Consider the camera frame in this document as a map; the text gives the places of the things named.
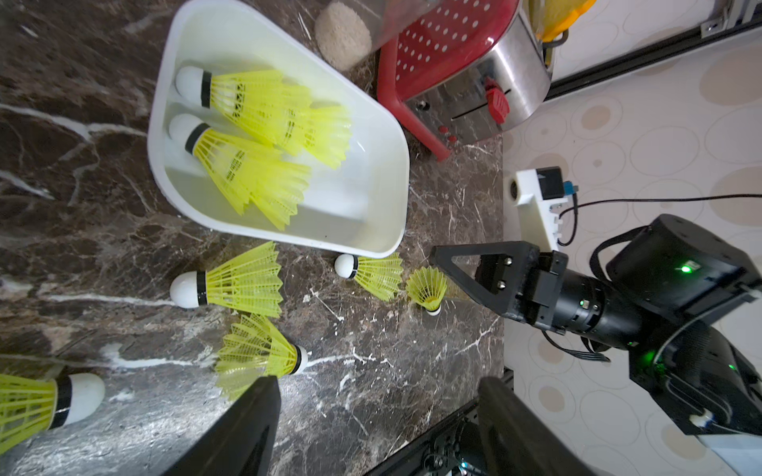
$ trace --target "red button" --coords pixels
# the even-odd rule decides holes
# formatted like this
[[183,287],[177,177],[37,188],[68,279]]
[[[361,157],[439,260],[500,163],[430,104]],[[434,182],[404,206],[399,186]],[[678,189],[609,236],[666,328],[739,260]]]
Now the red button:
[[511,108],[508,106],[508,99],[503,91],[498,88],[492,88],[487,91],[487,105],[492,119],[498,124],[504,123],[505,118],[511,112]]

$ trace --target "black metal frame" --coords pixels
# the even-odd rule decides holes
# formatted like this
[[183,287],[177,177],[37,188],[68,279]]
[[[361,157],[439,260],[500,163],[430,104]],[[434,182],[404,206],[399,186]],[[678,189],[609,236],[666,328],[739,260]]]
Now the black metal frame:
[[728,28],[721,33],[713,34],[706,38],[701,37],[701,27],[691,28],[681,34],[644,46],[639,50],[617,56],[614,59],[602,62],[574,75],[554,81],[550,85],[550,90],[545,101],[598,85],[629,72],[675,58],[760,26],[762,26],[762,8],[757,7],[757,12],[748,23],[739,24],[736,27]]

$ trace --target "white wall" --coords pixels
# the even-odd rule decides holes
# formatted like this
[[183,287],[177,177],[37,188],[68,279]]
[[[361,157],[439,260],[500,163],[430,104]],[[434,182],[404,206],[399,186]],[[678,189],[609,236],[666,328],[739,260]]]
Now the white wall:
[[712,16],[716,0],[597,0],[569,28],[553,79],[637,50]]
[[[504,135],[504,172],[559,165],[579,185],[581,203],[762,193],[760,78],[757,30],[561,98]],[[505,212],[506,239],[520,239],[515,211],[506,206]],[[723,237],[762,269],[759,199],[581,209],[578,236],[563,250],[570,267],[590,273],[595,246],[663,212]],[[570,225],[571,217],[563,224],[566,237]],[[618,249],[602,253],[604,264]],[[757,301],[717,327],[762,371],[760,315]],[[551,347],[532,327],[506,322],[505,360],[516,372],[516,393],[584,461],[619,476],[733,474],[628,380],[625,352],[608,351],[611,364],[582,362]],[[564,347],[583,349],[574,335],[554,337]]]

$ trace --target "dark marble surface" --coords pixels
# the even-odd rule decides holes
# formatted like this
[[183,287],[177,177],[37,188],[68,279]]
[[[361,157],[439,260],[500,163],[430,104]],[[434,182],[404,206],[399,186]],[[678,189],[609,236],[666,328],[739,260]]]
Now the dark marble surface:
[[[315,50],[320,2],[252,2]],[[179,216],[146,157],[174,0],[0,4],[0,371],[92,371],[99,411],[0,456],[0,474],[161,474],[228,407],[214,353],[235,320],[168,300],[180,272],[261,241]],[[376,57],[348,73],[375,94]],[[411,152],[405,277],[433,244],[502,236],[500,139],[443,164]],[[271,474],[362,474],[502,370],[503,323],[470,302],[432,318],[332,271],[335,253],[279,244],[283,316],[312,352],[281,379]]]

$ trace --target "shuttlecock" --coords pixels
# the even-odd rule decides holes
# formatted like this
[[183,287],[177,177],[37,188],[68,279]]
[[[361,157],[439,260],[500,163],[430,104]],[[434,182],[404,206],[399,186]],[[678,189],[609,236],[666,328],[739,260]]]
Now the shuttlecock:
[[91,373],[49,382],[0,374],[0,455],[36,433],[89,417],[105,395]]
[[309,89],[284,82],[277,70],[212,75],[195,66],[180,68],[174,80],[180,96],[213,107],[247,133],[296,155],[304,147]]
[[349,112],[343,106],[307,110],[304,146],[307,152],[330,168],[338,168],[347,158],[352,137]]
[[402,259],[399,253],[379,260],[342,254],[336,258],[334,269],[337,275],[357,281],[382,301],[394,299],[402,283]]
[[239,215],[253,202],[283,231],[304,201],[310,168],[282,160],[270,146],[223,134],[190,114],[172,119],[169,136],[201,161]]
[[174,278],[169,295],[182,308],[218,304],[276,318],[283,298],[275,261],[275,243],[257,246],[211,271],[191,271]]
[[307,364],[304,348],[289,342],[270,319],[261,315],[242,315],[223,341],[215,370],[217,386],[230,401],[263,375],[280,378],[300,373]]
[[428,314],[437,315],[442,310],[442,299],[447,292],[448,281],[447,276],[437,268],[421,268],[410,275],[405,291],[410,299],[423,306]]

